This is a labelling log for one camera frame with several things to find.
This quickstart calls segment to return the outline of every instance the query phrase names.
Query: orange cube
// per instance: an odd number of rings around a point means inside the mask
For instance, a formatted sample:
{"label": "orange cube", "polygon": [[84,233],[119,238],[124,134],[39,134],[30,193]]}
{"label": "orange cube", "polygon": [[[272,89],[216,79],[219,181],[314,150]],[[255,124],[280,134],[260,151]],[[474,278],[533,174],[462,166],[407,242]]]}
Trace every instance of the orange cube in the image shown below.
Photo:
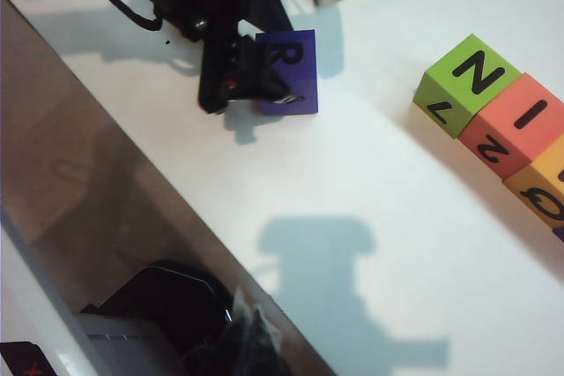
{"label": "orange cube", "polygon": [[551,228],[564,226],[564,135],[503,184]]}
{"label": "orange cube", "polygon": [[522,74],[478,112],[459,139],[503,180],[564,134],[564,103]]}

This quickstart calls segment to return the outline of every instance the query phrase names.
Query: white table surface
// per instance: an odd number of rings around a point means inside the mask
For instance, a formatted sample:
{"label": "white table surface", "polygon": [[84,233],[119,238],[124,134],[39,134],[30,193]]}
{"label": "white table surface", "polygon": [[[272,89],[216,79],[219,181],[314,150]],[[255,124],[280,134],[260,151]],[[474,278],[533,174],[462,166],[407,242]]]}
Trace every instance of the white table surface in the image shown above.
{"label": "white table surface", "polygon": [[562,374],[564,244],[412,95],[475,33],[562,99],[564,0],[283,1],[318,115],[206,115],[172,27],[12,0],[338,374]]}

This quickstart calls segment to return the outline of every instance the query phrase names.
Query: purple card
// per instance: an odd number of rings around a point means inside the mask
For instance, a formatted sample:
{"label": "purple card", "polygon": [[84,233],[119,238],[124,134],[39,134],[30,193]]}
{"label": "purple card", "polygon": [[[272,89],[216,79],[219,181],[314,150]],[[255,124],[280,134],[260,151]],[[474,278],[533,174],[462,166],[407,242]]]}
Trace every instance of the purple card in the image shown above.
{"label": "purple card", "polygon": [[562,242],[564,242],[564,226],[562,226],[561,228],[556,228],[553,232],[554,235],[556,235],[562,240]]}
{"label": "purple card", "polygon": [[264,114],[316,114],[317,66],[315,30],[259,33],[257,43],[269,43],[272,48],[272,68],[290,85],[300,100],[289,104],[261,101]]}

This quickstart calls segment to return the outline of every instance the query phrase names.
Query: letter blocks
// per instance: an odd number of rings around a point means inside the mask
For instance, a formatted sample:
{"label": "letter blocks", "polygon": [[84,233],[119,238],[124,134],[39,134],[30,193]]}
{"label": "letter blocks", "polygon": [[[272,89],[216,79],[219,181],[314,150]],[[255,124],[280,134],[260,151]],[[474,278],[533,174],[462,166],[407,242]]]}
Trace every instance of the letter blocks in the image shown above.
{"label": "letter blocks", "polygon": [[564,241],[564,103],[475,35],[429,68],[413,102]]}

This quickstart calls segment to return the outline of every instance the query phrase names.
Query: black cable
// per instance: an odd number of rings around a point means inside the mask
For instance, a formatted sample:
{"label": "black cable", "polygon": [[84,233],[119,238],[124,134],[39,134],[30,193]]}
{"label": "black cable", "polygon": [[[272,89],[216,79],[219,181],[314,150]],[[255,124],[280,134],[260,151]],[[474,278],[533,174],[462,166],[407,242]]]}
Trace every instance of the black cable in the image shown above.
{"label": "black cable", "polygon": [[148,19],[142,17],[141,15],[135,13],[131,8],[122,2],[121,0],[108,0],[113,6],[119,9],[127,18],[131,19],[138,26],[149,31],[159,31],[162,27],[162,17],[157,17],[155,19]]}

